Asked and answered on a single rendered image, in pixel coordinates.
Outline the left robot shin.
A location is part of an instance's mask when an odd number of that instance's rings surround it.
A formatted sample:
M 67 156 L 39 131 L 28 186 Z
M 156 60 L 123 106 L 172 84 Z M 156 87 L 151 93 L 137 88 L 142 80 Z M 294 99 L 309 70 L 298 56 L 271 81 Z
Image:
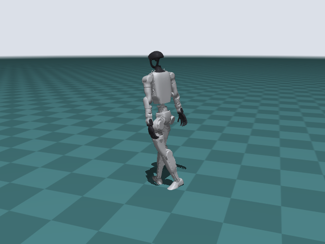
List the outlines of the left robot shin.
M 177 165 L 176 165 L 176 161 L 175 161 L 172 151 L 168 150 L 166 159 L 164 158 L 164 156 L 162 156 L 162 160 L 163 160 L 167 170 L 170 172 L 172 178 L 175 179 L 174 181 L 178 182 L 179 176 L 178 176 L 177 169 L 176 169 Z

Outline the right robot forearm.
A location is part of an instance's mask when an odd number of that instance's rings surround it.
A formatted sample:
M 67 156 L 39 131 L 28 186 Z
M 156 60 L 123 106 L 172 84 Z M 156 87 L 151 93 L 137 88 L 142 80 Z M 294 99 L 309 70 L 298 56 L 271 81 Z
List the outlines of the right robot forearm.
M 174 101 L 175 108 L 176 108 L 177 112 L 181 112 L 180 108 L 182 108 L 182 107 L 181 107 L 181 104 L 180 104 L 180 96 L 179 96 L 179 94 L 177 96 L 173 97 L 173 101 Z

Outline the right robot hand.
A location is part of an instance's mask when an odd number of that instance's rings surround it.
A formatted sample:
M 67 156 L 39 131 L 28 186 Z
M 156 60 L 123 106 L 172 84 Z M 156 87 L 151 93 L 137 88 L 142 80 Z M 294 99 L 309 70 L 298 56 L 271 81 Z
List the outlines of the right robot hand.
M 182 126 L 185 126 L 185 125 L 187 125 L 187 119 L 186 119 L 186 116 L 183 114 L 183 109 L 182 108 L 180 108 L 180 111 L 181 112 L 178 112 L 178 114 L 179 114 L 178 122 L 179 122 L 179 119 L 181 119 L 181 125 L 182 125 L 182 122 L 183 122 Z

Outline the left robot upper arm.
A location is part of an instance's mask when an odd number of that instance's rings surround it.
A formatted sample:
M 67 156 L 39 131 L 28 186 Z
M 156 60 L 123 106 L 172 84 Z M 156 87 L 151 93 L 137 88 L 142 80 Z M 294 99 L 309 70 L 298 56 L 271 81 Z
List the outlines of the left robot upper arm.
M 142 83 L 144 85 L 144 93 L 146 98 L 148 99 L 149 104 L 152 103 L 152 90 L 151 90 L 151 83 L 153 82 L 152 74 L 144 76 L 142 78 Z

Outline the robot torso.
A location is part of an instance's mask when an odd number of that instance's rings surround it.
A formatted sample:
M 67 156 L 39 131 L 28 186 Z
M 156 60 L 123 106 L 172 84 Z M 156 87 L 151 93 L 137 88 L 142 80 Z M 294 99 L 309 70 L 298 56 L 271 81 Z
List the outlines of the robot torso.
M 158 112 L 156 113 L 155 117 L 161 117 L 165 125 L 171 121 L 171 112 L 168 110 L 167 106 L 165 106 L 165 103 L 171 101 L 171 76 L 168 71 L 160 73 L 155 72 L 155 70 L 153 72 L 152 71 L 150 73 L 153 77 L 153 82 L 151 83 L 152 100 L 154 104 L 160 104 L 157 105 Z

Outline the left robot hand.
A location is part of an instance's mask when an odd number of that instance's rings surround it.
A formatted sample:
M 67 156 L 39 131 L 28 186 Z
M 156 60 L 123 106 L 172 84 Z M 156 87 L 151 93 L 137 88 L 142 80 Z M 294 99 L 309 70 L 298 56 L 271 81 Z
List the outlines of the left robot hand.
M 149 119 L 149 125 L 147 124 L 148 132 L 149 132 L 151 138 L 157 139 L 157 138 L 159 138 L 159 136 L 156 136 L 156 134 L 154 132 L 154 128 L 152 127 L 152 125 L 153 125 L 153 121 L 152 121 L 152 119 Z

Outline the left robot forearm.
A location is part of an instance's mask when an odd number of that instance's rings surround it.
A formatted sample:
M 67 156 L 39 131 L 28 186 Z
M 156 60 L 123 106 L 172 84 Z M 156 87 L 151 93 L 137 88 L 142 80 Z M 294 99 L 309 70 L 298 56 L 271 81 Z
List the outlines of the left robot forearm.
M 149 119 L 152 119 L 152 106 L 149 105 L 148 99 L 146 97 L 144 97 L 143 99 L 143 103 L 144 103 L 144 108 L 145 108 L 145 117 L 146 117 L 146 124 L 149 125 Z M 153 121 L 153 119 L 152 119 Z

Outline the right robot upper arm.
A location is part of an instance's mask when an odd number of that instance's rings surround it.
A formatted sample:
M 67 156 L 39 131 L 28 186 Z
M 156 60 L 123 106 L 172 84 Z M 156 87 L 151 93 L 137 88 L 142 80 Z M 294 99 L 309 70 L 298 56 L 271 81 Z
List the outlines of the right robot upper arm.
M 169 72 L 169 73 L 171 76 L 171 87 L 172 87 L 172 96 L 171 97 L 175 97 L 178 95 L 177 85 L 176 85 L 176 81 L 175 81 L 175 74 L 173 72 Z

